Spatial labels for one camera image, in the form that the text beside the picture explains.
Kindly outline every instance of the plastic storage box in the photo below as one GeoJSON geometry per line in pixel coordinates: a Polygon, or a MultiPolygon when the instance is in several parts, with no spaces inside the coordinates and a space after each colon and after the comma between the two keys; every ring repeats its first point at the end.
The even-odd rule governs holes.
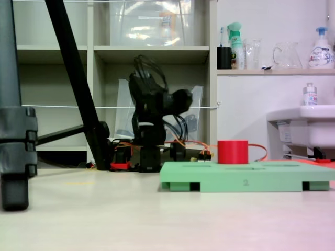
{"type": "Polygon", "coordinates": [[[203,5],[203,0],[111,2],[110,43],[123,46],[203,45],[200,25],[203,5]]]}
{"type": "MultiPolygon", "coordinates": [[[[191,107],[200,107],[203,96],[203,87],[195,86],[192,89],[193,102],[191,107]]],[[[128,81],[125,79],[119,79],[119,90],[117,98],[117,107],[129,107],[129,109],[117,109],[116,120],[115,120],[115,132],[114,138],[116,139],[133,139],[133,129],[132,129],[132,116],[135,112],[135,106],[131,100],[130,91],[128,87],[128,81]]],[[[188,126],[188,138],[190,140],[199,139],[199,118],[200,118],[200,108],[191,108],[189,111],[181,114],[181,116],[186,120],[188,126]]],[[[173,116],[165,116],[164,120],[170,124],[178,125],[173,118],[173,116]]],[[[167,141],[173,141],[173,136],[167,132],[167,141]]]]}

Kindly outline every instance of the floor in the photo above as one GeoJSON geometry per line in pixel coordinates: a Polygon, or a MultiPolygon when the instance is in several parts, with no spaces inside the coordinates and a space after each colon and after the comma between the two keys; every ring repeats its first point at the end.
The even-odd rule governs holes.
{"type": "Polygon", "coordinates": [[[170,193],[158,174],[41,169],[0,250],[334,251],[335,189],[170,193]]]}

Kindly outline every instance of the black cup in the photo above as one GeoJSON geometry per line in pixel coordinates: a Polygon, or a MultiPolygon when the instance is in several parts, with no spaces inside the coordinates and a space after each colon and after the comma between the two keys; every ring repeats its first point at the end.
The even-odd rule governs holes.
{"type": "Polygon", "coordinates": [[[218,47],[218,69],[231,69],[231,47],[218,47]]]}

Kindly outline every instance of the wall shelf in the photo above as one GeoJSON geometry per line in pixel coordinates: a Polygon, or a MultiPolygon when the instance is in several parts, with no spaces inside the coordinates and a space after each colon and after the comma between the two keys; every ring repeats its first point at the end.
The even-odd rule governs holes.
{"type": "MultiPolygon", "coordinates": [[[[78,46],[79,55],[87,63],[87,46],[78,46]]],[[[63,64],[59,46],[18,45],[17,56],[20,64],[63,64]]]]}
{"type": "Polygon", "coordinates": [[[37,152],[75,152],[87,151],[86,146],[38,146],[37,152]]]}
{"type": "Polygon", "coordinates": [[[94,51],[105,63],[132,64],[134,57],[145,55],[159,64],[204,64],[209,46],[95,46],[94,51]]]}
{"type": "Polygon", "coordinates": [[[335,75],[335,69],[217,70],[218,76],[335,75]]]}

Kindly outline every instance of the red cylinder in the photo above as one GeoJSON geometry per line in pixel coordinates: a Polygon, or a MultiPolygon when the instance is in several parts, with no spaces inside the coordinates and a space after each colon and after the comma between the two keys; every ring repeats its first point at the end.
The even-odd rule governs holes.
{"type": "Polygon", "coordinates": [[[247,140],[218,141],[219,164],[247,164],[248,161],[247,140]]]}

